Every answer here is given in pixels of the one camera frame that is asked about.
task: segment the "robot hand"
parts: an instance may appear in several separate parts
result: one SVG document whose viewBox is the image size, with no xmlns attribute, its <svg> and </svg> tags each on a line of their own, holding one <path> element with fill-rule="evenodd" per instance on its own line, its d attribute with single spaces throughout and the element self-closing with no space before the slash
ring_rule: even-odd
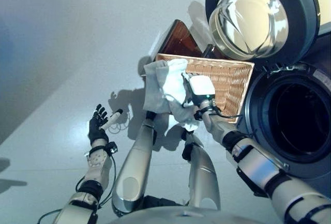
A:
<svg viewBox="0 0 331 224">
<path fill-rule="evenodd" d="M 93 113 L 92 119 L 89 121 L 89 132 L 88 138 L 92 143 L 97 139 L 104 139 L 109 142 L 109 138 L 103 128 L 100 128 L 102 125 L 107 123 L 108 118 L 107 112 L 104 111 L 104 107 L 99 104 L 96 110 Z"/>
<path fill-rule="evenodd" d="M 109 142 L 105 129 L 113 124 L 122 112 L 122 109 L 119 109 L 108 119 L 101 104 L 94 111 L 89 121 L 88 138 L 92 149 L 87 156 L 88 171 L 77 192 L 54 220 L 55 224 L 96 223 L 97 210 L 109 200 L 110 193 L 100 202 L 101 195 L 108 186 L 112 161 L 115 163 L 112 154 L 117 152 L 115 142 Z"/>
</svg>

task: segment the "washing machine drum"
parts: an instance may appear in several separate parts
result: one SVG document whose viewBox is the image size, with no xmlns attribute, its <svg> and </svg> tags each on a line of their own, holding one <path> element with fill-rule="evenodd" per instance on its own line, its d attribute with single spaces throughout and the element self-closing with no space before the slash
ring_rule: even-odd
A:
<svg viewBox="0 0 331 224">
<path fill-rule="evenodd" d="M 317 0 L 206 0 L 209 28 L 229 58 L 255 63 L 243 126 L 330 195 L 330 33 L 318 37 Z"/>
</svg>

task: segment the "black joint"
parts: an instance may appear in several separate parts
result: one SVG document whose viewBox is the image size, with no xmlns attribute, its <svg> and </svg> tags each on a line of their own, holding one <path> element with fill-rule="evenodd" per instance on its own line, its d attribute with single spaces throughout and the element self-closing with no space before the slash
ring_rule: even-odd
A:
<svg viewBox="0 0 331 224">
<path fill-rule="evenodd" d="M 192 134 L 192 133 L 194 133 L 194 131 L 187 131 L 187 130 L 184 130 L 183 132 L 182 132 L 182 136 L 181 136 L 181 139 L 182 140 L 186 140 L 187 139 L 187 134 Z"/>
<path fill-rule="evenodd" d="M 297 221 L 295 221 L 292 216 L 290 215 L 290 210 L 291 208 L 296 205 L 298 202 L 303 201 L 304 198 L 300 197 L 298 199 L 296 199 L 294 202 L 292 202 L 290 204 L 290 206 L 288 206 L 288 208 L 286 209 L 285 215 L 284 215 L 284 223 L 288 223 L 288 224 L 295 224 L 297 223 Z"/>
<path fill-rule="evenodd" d="M 285 174 L 283 170 L 280 173 L 270 179 L 270 181 L 265 185 L 264 191 L 268 194 L 270 199 L 273 196 L 275 189 L 282 183 L 291 180 L 289 176 Z"/>
<path fill-rule="evenodd" d="M 182 206 L 182 205 L 165 198 L 146 196 L 144 197 L 142 209 L 146 209 L 150 207 L 164 207 L 164 206 Z"/>
<path fill-rule="evenodd" d="M 316 208 L 313 208 L 311 211 L 309 211 L 309 213 L 302 218 L 298 223 L 299 224 L 311 224 L 311 223 L 316 223 L 314 221 L 311 220 L 311 218 L 313 217 L 313 215 L 315 215 L 316 213 L 318 213 L 319 211 L 322 211 L 326 208 L 331 208 L 331 204 L 324 204 L 324 205 L 320 205 Z"/>
<path fill-rule="evenodd" d="M 115 144 L 114 141 L 107 143 L 103 149 L 105 150 L 105 152 L 108 154 L 109 157 L 112 154 L 118 152 L 117 145 Z"/>
<path fill-rule="evenodd" d="M 193 149 L 193 146 L 196 145 L 198 146 L 197 144 L 195 143 L 189 143 L 185 146 L 184 150 L 183 150 L 183 153 L 182 153 L 182 158 L 186 161 L 191 161 L 191 152 L 192 152 L 192 149 Z"/>
<path fill-rule="evenodd" d="M 249 152 L 253 149 L 253 146 L 249 145 L 247 147 L 244 148 L 244 150 L 236 157 L 233 156 L 234 161 L 236 161 L 237 163 L 239 163 L 240 160 L 242 160 L 247 154 L 249 154 Z"/>
<path fill-rule="evenodd" d="M 87 180 L 82 183 L 81 187 L 79 188 L 78 192 L 85 192 L 89 193 L 94 196 L 98 202 L 100 201 L 101 195 L 103 193 L 102 186 L 99 182 L 94 180 Z"/>
<path fill-rule="evenodd" d="M 146 119 L 150 119 L 153 121 L 155 116 L 156 116 L 156 113 L 154 113 L 152 111 L 147 111 L 147 113 L 146 113 Z"/>
<path fill-rule="evenodd" d="M 96 211 L 98 208 L 97 204 L 90 205 L 86 202 L 82 202 L 82 201 L 78 201 L 78 200 L 73 200 L 70 204 L 74 205 L 74 206 L 78 206 L 78 207 L 87 208 L 89 210 L 94 210 L 94 211 Z"/>
<path fill-rule="evenodd" d="M 210 111 L 210 110 L 213 110 L 213 107 L 212 106 L 207 106 L 203 109 L 200 109 L 200 112 L 201 112 L 201 115 L 203 115 L 203 113 L 207 112 L 207 111 Z"/>
<path fill-rule="evenodd" d="M 241 179 L 247 184 L 247 186 L 253 191 L 254 196 L 256 197 L 268 197 L 268 195 L 259 188 L 245 173 L 240 169 L 237 168 L 237 173 L 241 177 Z"/>
<path fill-rule="evenodd" d="M 225 137 L 223 138 L 223 142 L 222 145 L 225 147 L 225 149 L 228 152 L 232 152 L 232 149 L 234 148 L 234 146 L 242 139 L 247 138 L 248 135 L 239 132 L 239 131 L 231 131 L 229 133 L 227 133 L 227 135 L 225 135 Z"/>
<path fill-rule="evenodd" d="M 96 146 L 96 147 L 93 147 L 91 150 L 89 150 L 89 155 L 91 156 L 91 154 L 97 150 L 100 150 L 100 149 L 104 149 L 104 146 L 103 145 L 99 145 L 99 146 Z"/>
<path fill-rule="evenodd" d="M 96 224 L 97 220 L 98 220 L 98 215 L 95 213 L 92 213 L 87 224 Z"/>
<path fill-rule="evenodd" d="M 198 110 L 193 116 L 197 121 L 202 121 L 202 114 L 200 110 Z"/>
</svg>

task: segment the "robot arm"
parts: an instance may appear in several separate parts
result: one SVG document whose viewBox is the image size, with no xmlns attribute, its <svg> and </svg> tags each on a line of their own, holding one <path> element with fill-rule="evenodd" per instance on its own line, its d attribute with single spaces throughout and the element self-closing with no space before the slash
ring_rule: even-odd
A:
<svg viewBox="0 0 331 224">
<path fill-rule="evenodd" d="M 97 221 L 96 211 L 102 193 L 108 186 L 112 165 L 110 156 L 117 152 L 114 142 L 109 142 L 105 129 L 113 124 L 123 111 L 116 111 L 108 120 L 107 113 L 99 104 L 89 122 L 88 137 L 92 149 L 87 156 L 88 171 L 78 191 L 55 218 L 54 223 L 93 224 Z"/>
<path fill-rule="evenodd" d="M 225 147 L 237 173 L 256 196 L 269 197 L 278 216 L 285 223 L 329 223 L 331 202 L 303 181 L 286 174 L 284 164 L 233 124 L 225 121 L 215 105 L 215 89 L 204 77 L 188 79 L 192 101 L 214 140 Z"/>
</svg>

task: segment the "robot leg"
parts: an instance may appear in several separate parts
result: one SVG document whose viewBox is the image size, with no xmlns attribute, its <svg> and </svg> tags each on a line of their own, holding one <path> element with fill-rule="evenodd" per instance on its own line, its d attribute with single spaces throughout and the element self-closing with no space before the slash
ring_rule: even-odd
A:
<svg viewBox="0 0 331 224">
<path fill-rule="evenodd" d="M 220 193 L 214 165 L 193 133 L 185 133 L 183 158 L 191 163 L 189 206 L 220 210 Z"/>
<path fill-rule="evenodd" d="M 155 137 L 154 117 L 155 114 L 147 113 L 116 180 L 112 205 L 118 216 L 131 213 L 142 204 Z"/>
</svg>

